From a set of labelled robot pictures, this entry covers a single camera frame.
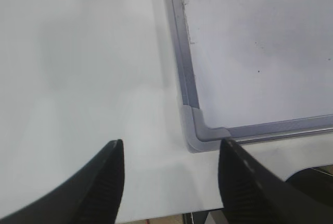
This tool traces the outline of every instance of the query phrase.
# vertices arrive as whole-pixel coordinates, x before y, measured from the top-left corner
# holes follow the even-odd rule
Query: whiteboard
[[[331,0],[182,0],[210,128],[333,114]]]

